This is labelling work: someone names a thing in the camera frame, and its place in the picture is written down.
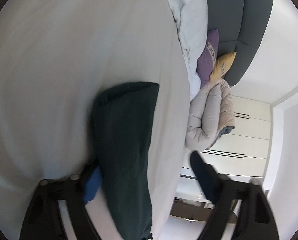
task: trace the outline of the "dark green cloth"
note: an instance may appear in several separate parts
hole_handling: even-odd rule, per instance
[[[101,93],[92,107],[89,138],[109,211],[124,240],[150,237],[148,150],[158,91],[156,83],[126,83]]]

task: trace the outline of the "bed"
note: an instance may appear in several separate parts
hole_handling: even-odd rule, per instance
[[[220,1],[208,0],[201,24],[219,29],[220,56],[238,52],[225,76],[234,85],[260,45],[273,0],[256,9],[254,0]],[[95,95],[132,81],[160,84],[147,172],[157,238],[180,175],[190,103],[168,1],[0,0],[0,230],[7,239],[19,238],[41,179],[65,178],[88,160],[85,124]],[[102,190],[86,209],[102,239],[121,239]],[[64,203],[61,210],[74,239]]]

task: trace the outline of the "beige bed sheet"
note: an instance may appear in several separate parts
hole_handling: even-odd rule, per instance
[[[149,149],[152,233],[182,166],[188,75],[167,0],[9,0],[0,12],[0,228],[19,238],[37,183],[81,170],[86,119],[101,91],[160,84]],[[103,240],[120,239],[102,190],[87,205]],[[69,239],[74,239],[63,211]]]

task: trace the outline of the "upholstered headboard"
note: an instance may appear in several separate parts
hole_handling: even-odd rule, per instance
[[[267,27],[273,0],[208,0],[208,30],[219,30],[218,57],[236,51],[225,75],[236,85],[253,60]]]

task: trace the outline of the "rolled comforter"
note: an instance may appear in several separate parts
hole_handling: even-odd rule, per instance
[[[204,151],[234,126],[230,86],[223,79],[210,82],[190,104],[186,146],[192,151]]]

